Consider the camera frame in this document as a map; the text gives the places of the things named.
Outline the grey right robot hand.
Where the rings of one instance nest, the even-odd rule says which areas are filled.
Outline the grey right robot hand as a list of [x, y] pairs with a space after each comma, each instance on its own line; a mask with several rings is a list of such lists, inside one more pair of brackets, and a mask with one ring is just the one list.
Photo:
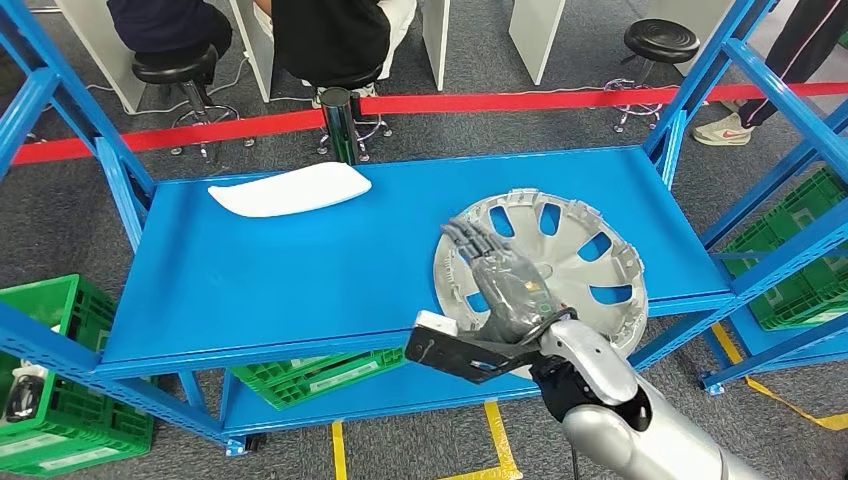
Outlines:
[[537, 267], [495, 233], [459, 218], [441, 226], [470, 267], [489, 316], [474, 337], [525, 345], [577, 311], [555, 298]]

